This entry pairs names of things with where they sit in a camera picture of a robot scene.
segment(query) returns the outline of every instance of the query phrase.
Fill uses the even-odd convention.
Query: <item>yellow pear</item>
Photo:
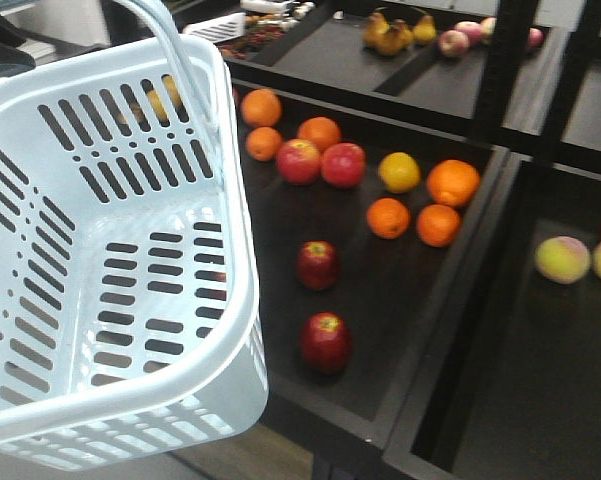
[[[373,12],[367,18],[367,25],[362,32],[362,40],[364,46],[373,48],[376,44],[377,38],[389,30],[389,23],[384,15],[378,11]]]
[[[389,30],[376,39],[376,51],[385,57],[393,57],[400,53],[403,48],[402,33],[396,25],[391,25]]]
[[[407,48],[413,43],[413,32],[409,29],[409,25],[407,25],[407,23],[404,20],[399,18],[394,20],[393,24],[400,32],[400,38],[402,39],[403,44],[402,48]]]
[[[437,35],[435,22],[429,14],[423,15],[416,26],[413,27],[413,40],[418,45],[430,44]]]

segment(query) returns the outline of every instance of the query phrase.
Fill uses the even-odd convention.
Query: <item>orange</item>
[[[427,177],[427,190],[434,202],[449,207],[464,207],[480,185],[480,174],[462,160],[444,160]]]
[[[258,127],[249,132],[245,141],[247,153],[256,160],[268,162],[278,153],[284,140],[273,127]]]
[[[342,132],[340,126],[327,117],[312,117],[305,120],[298,127],[298,138],[309,140],[318,147],[320,153],[324,152],[331,145],[340,143]]]
[[[373,233],[381,238],[393,239],[409,228],[411,214],[395,198],[380,198],[367,209],[366,218]]]
[[[455,240],[461,223],[460,214],[453,208],[434,203],[420,211],[416,233],[427,245],[446,247]]]
[[[282,102],[270,88],[257,88],[244,96],[240,112],[251,127],[273,127],[282,117]]]

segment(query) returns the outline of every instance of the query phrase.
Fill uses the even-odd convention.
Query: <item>yellow citrus fruit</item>
[[[391,193],[408,192],[420,183],[418,163],[404,152],[390,153],[378,165],[378,176]]]

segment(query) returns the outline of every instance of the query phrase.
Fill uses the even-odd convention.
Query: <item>black tray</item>
[[[601,280],[535,270],[600,241],[601,176],[514,156],[386,450],[386,478],[601,479]]]
[[[282,39],[248,60],[228,59],[234,77],[324,101],[381,114],[459,135],[469,133],[488,49],[480,45],[460,60],[444,59],[437,46],[411,46],[383,58],[362,45],[366,16],[384,7],[389,20],[414,25],[421,14],[406,4],[387,1],[325,0]],[[333,19],[336,11],[343,20]],[[439,31],[460,20],[481,17],[452,10],[427,9]],[[178,24],[193,21],[183,10]],[[550,98],[554,66],[566,34],[545,28],[546,41],[523,62],[505,126],[528,130]]]
[[[235,84],[241,96],[255,87],[242,81]],[[285,138],[292,138],[304,119],[326,115],[340,124],[345,140],[363,146],[368,171],[363,183],[352,190],[335,189],[322,180],[298,187],[285,183],[274,163],[257,162],[241,152],[272,391],[263,421],[346,471],[368,478],[433,329],[434,312],[444,301],[507,151],[279,94],[284,106],[279,129]],[[241,121],[238,127],[242,145],[249,129]],[[375,237],[366,225],[368,205],[388,195],[376,175],[377,164],[399,150],[417,159],[423,176],[450,157],[470,162],[483,174],[477,196],[463,212],[461,233],[447,249],[426,246],[413,224],[394,241]],[[413,219],[430,203],[424,183],[396,197],[406,203]],[[297,251],[312,239],[332,242],[341,254],[341,279],[322,293],[308,291],[295,277]],[[301,325],[324,310],[345,318],[355,343],[348,368],[333,377],[311,372],[297,348]]]
[[[575,102],[560,162],[601,173],[601,38]]]

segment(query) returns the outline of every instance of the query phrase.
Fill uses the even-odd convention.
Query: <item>white plastic basket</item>
[[[66,470],[234,435],[268,393],[228,69],[117,1],[156,38],[0,80],[0,451]]]

